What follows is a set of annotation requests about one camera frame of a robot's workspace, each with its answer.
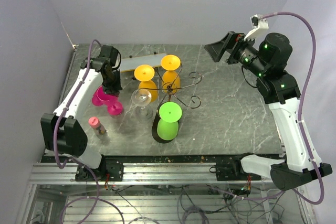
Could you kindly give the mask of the pink wine glass front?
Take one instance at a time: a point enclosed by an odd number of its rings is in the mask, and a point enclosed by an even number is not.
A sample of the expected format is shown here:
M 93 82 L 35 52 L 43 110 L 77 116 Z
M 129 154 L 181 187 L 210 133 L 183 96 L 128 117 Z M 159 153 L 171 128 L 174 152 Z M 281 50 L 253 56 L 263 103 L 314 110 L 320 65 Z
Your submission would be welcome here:
M 92 104 L 95 106 L 102 106 L 105 105 L 109 101 L 107 95 L 103 91 L 103 87 L 100 86 L 92 96 Z

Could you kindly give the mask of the pink wine glass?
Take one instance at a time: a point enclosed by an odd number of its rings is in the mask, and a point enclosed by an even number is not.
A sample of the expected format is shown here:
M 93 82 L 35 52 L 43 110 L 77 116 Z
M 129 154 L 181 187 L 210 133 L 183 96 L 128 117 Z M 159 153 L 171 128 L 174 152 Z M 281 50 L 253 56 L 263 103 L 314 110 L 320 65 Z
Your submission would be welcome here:
M 103 87 L 100 86 L 92 96 L 92 104 L 95 106 L 102 106 L 105 105 L 109 101 L 107 95 L 103 91 Z
M 118 97 L 115 95 L 106 94 L 109 101 L 105 104 L 107 112 L 110 115 L 119 115 L 123 110 L 122 104 L 118 101 Z

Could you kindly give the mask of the wire wine glass rack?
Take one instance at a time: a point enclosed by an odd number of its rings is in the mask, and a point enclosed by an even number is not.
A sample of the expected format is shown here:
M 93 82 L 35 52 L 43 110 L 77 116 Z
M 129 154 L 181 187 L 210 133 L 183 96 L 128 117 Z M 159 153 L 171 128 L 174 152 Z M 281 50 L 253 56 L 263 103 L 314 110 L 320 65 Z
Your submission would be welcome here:
M 197 109 L 201 106 L 201 99 L 192 95 L 190 100 L 194 106 L 187 105 L 177 97 L 177 92 L 186 89 L 188 86 L 180 85 L 179 72 L 171 70 L 171 74 L 166 72 L 161 76 L 158 70 L 150 65 L 140 65 L 134 71 L 134 77 L 140 82 L 138 89 L 148 92 L 151 102 L 157 100 L 159 92 L 163 92 L 164 97 L 157 106 L 154 121 L 152 124 L 152 137 L 158 143 L 166 144 L 173 141 L 179 132 L 179 121 L 182 118 L 182 108 L 184 105 L 188 109 Z

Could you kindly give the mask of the green wine glass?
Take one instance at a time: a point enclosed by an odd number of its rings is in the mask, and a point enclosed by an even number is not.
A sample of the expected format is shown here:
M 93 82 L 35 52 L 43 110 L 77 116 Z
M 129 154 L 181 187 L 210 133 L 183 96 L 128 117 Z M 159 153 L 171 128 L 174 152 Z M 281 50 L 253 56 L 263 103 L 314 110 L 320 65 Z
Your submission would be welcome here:
M 179 120 L 182 109 L 175 102 L 165 102 L 159 108 L 160 120 L 157 125 L 157 134 L 164 141 L 176 138 L 179 131 Z

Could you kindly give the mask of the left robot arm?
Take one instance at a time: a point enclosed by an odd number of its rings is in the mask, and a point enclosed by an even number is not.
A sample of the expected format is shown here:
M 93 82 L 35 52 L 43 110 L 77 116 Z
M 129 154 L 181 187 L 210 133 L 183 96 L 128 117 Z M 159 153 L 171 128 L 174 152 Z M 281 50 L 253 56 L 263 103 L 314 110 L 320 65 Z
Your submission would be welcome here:
M 45 147 L 54 153 L 56 164 L 63 169 L 66 162 L 59 156 L 87 166 L 94 180 L 107 175 L 105 157 L 88 145 L 88 137 L 79 123 L 89 103 L 106 106 L 110 115 L 119 115 L 123 106 L 118 101 L 121 87 L 121 54 L 118 49 L 101 45 L 100 53 L 88 55 L 81 63 L 75 84 L 52 114 L 45 113 L 40 120 Z

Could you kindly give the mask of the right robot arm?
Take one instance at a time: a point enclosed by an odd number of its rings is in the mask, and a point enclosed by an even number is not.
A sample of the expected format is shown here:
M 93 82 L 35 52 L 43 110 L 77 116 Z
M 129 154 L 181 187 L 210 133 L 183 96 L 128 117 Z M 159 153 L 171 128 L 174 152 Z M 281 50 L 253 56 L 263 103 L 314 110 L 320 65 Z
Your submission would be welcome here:
M 231 167 L 236 179 L 244 179 L 249 173 L 268 177 L 274 185 L 287 191 L 307 184 L 318 178 L 332 174 L 330 164 L 323 163 L 313 151 L 309 156 L 308 147 L 299 125 L 300 93 L 296 79 L 285 67 L 292 53 L 289 39 L 280 33 L 269 33 L 258 49 L 253 40 L 246 40 L 245 34 L 230 31 L 215 43 L 205 45 L 214 62 L 219 62 L 224 54 L 226 63 L 241 64 L 257 78 L 256 88 L 268 105 L 275 120 L 280 141 L 285 148 L 285 159 L 271 159 L 255 154 L 244 154 L 240 162 Z

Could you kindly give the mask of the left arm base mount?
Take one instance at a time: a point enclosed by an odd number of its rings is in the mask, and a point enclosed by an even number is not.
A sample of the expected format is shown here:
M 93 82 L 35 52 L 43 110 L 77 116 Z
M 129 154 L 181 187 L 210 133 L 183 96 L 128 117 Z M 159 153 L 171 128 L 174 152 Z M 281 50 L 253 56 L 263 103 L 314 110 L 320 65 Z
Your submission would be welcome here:
M 91 168 L 98 181 L 121 182 L 123 179 L 124 166 L 111 156 L 103 156 L 98 168 Z M 78 167 L 75 175 L 77 182 L 94 182 L 94 176 L 88 168 Z

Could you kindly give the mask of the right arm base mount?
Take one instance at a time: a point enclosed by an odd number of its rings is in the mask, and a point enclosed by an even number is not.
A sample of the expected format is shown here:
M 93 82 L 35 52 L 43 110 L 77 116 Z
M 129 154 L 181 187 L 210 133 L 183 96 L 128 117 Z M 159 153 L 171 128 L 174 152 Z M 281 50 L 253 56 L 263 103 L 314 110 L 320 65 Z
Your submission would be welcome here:
M 217 181 L 231 180 L 261 180 L 261 176 L 243 171 L 240 158 L 231 157 L 209 168 L 209 172 L 216 175 Z

